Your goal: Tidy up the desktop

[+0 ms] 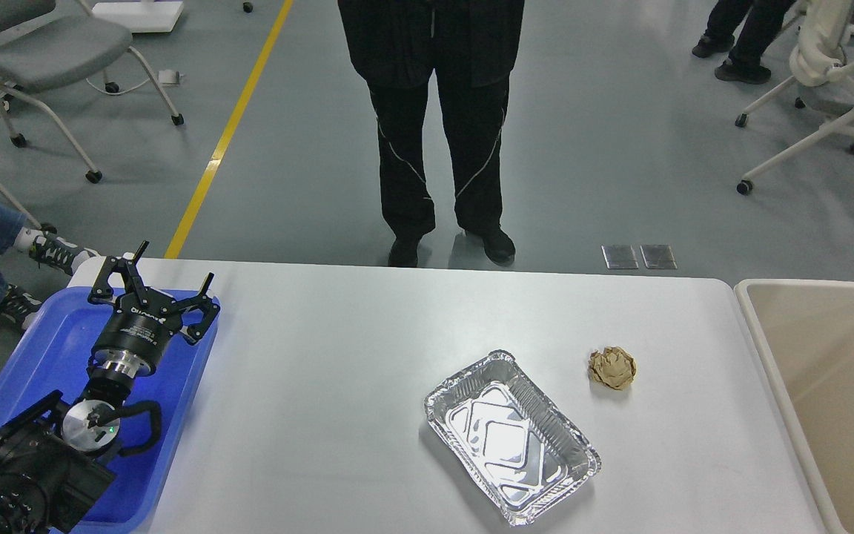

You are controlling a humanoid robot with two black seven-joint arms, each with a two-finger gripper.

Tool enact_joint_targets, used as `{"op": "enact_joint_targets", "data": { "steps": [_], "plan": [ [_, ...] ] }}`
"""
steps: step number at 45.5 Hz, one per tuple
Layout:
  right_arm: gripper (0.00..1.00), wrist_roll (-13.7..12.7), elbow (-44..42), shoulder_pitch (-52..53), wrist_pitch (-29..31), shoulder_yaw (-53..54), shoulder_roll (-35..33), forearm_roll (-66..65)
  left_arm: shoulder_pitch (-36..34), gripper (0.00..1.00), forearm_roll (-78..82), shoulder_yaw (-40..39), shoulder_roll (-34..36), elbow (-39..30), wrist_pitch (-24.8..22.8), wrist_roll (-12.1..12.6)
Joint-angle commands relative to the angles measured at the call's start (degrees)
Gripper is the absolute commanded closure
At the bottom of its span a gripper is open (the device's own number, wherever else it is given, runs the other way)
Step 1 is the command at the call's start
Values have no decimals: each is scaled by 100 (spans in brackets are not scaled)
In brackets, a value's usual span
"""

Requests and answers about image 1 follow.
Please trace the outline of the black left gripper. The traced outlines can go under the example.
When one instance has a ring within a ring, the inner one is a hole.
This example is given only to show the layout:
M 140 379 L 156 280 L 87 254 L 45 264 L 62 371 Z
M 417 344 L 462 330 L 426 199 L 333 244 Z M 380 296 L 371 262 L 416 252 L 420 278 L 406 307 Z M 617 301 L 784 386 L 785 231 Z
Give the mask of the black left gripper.
M 138 270 L 140 257 L 149 246 L 139 244 L 133 256 L 106 257 L 99 268 L 87 301 L 109 304 L 112 314 L 91 349 L 92 368 L 115 369 L 130 378 L 153 375 L 175 334 L 196 345 L 210 331 L 220 313 L 220 305 L 208 294 L 214 273 L 207 274 L 199 291 L 177 300 L 175 295 L 149 290 Z M 110 285 L 112 274 L 122 278 L 125 293 L 116 295 Z M 196 323 L 187 323 L 184 314 L 199 311 Z

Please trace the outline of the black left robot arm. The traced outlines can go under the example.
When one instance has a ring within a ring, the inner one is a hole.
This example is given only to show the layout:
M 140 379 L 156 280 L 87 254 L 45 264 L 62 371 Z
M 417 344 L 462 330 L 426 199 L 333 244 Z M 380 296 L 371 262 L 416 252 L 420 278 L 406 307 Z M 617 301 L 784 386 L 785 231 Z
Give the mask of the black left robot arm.
M 45 302 L 0 375 L 0 533 L 128 533 L 162 492 L 221 305 L 141 256 Z

